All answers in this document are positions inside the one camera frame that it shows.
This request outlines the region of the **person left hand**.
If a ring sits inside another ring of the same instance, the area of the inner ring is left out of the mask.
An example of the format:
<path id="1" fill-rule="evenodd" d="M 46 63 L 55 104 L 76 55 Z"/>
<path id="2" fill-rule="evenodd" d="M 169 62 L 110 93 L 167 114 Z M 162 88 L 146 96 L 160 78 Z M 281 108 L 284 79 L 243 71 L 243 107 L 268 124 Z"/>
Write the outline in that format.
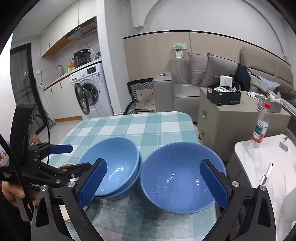
<path id="1" fill-rule="evenodd" d="M 25 198 L 25 193 L 21 186 L 11 184 L 9 182 L 3 181 L 1 183 L 1 190 L 6 200 L 8 200 L 12 206 L 18 207 L 16 202 L 16 197 L 20 199 Z"/>

